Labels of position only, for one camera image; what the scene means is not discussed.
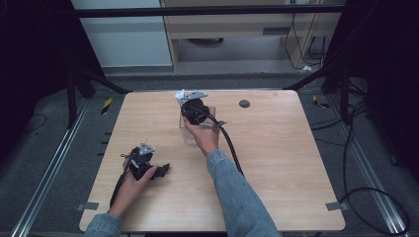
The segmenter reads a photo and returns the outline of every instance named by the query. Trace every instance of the person's left hand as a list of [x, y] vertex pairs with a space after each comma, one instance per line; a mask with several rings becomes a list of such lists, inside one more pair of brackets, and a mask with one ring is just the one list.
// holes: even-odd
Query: person's left hand
[[156, 166], [151, 167], [138, 181], [135, 179], [131, 172], [128, 172], [108, 213], [123, 218], [131, 204], [135, 202], [135, 200], [141, 194], [141, 191], [144, 189], [145, 185], [148, 183], [151, 177], [153, 177], [156, 169]]

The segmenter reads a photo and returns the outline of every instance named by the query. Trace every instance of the metal rail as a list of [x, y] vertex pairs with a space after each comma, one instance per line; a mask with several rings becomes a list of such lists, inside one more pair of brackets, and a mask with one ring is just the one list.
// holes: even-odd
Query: metal rail
[[46, 11], [46, 13], [53, 15], [70, 15], [78, 18], [113, 18], [236, 14], [338, 13], [344, 12], [347, 9], [348, 6], [345, 4], [330, 4], [88, 9], [74, 11]]
[[43, 201], [48, 194], [49, 188], [51, 187], [62, 164], [62, 161], [67, 154], [71, 142], [73, 141], [75, 134], [80, 127], [80, 123], [85, 116], [89, 102], [89, 99], [82, 100], [78, 111], [79, 116], [77, 117], [77, 120], [75, 121], [74, 125], [71, 128], [68, 128], [65, 132], [64, 137], [62, 138], [61, 143], [55, 151], [55, 154], [52, 157], [52, 160], [49, 163], [49, 166], [46, 169], [37, 190], [35, 191], [30, 203], [28, 204], [18, 223], [15, 225], [15, 228], [12, 231], [12, 237], [24, 237], [28, 235], [32, 224], [34, 223], [35, 218], [41, 209]]
[[[339, 113], [338, 102], [335, 100], [333, 95], [328, 96], [327, 98], [330, 101], [331, 107], [334, 110], [336, 116], [339, 117], [340, 113]], [[342, 125], [342, 129], [344, 130], [345, 135], [348, 135], [349, 127], [344, 122], [340, 122], [340, 124]], [[351, 142], [351, 148], [352, 148], [351, 150], [354, 154], [354, 157], [357, 161], [358, 167], [360, 168], [361, 173], [363, 174], [364, 179], [366, 180], [367, 184], [371, 188], [385, 191], [384, 186], [382, 185], [376, 172], [373, 170], [370, 162], [368, 161], [368, 158], [366, 154], [364, 153], [357, 137], [354, 137], [354, 140]], [[399, 233], [403, 231], [405, 228], [405, 225], [394, 203], [388, 197], [384, 197], [377, 193], [373, 193], [373, 197], [391, 233]], [[410, 237], [410, 234], [406, 233], [405, 235], [402, 235], [402, 236]]]

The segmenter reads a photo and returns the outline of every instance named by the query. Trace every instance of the white wall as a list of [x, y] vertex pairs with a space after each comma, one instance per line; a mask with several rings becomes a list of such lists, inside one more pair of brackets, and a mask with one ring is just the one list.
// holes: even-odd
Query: white wall
[[[159, 0], [72, 0], [75, 9], [155, 8]], [[102, 67], [171, 66], [162, 17], [80, 19]]]

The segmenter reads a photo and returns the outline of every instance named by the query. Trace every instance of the jacket sleeve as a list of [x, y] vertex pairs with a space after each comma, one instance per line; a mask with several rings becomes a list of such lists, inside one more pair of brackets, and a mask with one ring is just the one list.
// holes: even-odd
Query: jacket sleeve
[[123, 221], [112, 214], [97, 214], [87, 226], [85, 237], [120, 237]]
[[271, 215], [249, 183], [220, 150], [207, 156], [229, 237], [280, 236]]

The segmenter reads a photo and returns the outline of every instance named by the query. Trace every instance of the floor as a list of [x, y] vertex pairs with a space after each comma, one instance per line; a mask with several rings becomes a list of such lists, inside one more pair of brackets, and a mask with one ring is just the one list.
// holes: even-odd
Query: floor
[[[319, 44], [313, 44], [313, 55]], [[288, 61], [283, 42], [279, 38], [266, 39], [224, 39], [222, 43], [214, 40], [184, 40], [175, 72], [152, 72], [140, 76], [112, 77], [118, 85], [135, 91], [177, 90], [177, 89], [281, 89], [309, 75], [309, 71], [294, 69]], [[336, 120], [339, 93], [325, 96], [319, 87], [321, 79], [302, 88], [298, 94], [307, 119], [313, 127], [320, 121]], [[79, 108], [86, 106], [85, 118], [71, 140], [61, 162], [53, 163], [53, 157], [62, 137], [66, 134], [67, 110], [65, 91], [58, 92], [40, 100], [36, 115], [28, 124], [27, 132], [16, 145], [11, 156], [13, 163], [7, 169], [0, 169], [0, 236], [9, 236], [14, 229], [50, 165], [57, 167], [53, 179], [47, 187], [41, 204], [34, 212], [35, 219], [29, 222], [31, 236], [80, 236], [78, 229], [81, 211], [80, 203], [87, 200], [91, 186], [100, 166], [106, 144], [110, 138], [124, 95], [94, 83], [97, 90], [93, 100], [79, 97]], [[105, 115], [100, 111], [107, 98], [113, 103]], [[352, 96], [351, 104], [356, 105], [362, 98]], [[409, 235], [419, 236], [419, 186], [403, 167], [391, 165], [388, 150], [368, 113], [354, 119], [356, 139], [349, 146], [347, 169], [348, 187], [351, 189], [380, 185], [395, 196], [408, 211], [411, 219]], [[348, 126], [336, 124], [326, 129], [313, 131], [317, 146], [325, 164], [334, 192], [338, 198], [343, 194], [343, 144], [346, 141]], [[378, 227], [388, 231], [385, 205], [379, 205], [383, 197], [369, 193], [351, 198], [362, 216]], [[352, 210], [343, 211], [347, 226], [338, 233], [321, 233], [320, 236], [382, 236], [368, 227]], [[284, 236], [304, 236], [304, 233], [284, 233]], [[317, 233], [306, 233], [314, 236]]]

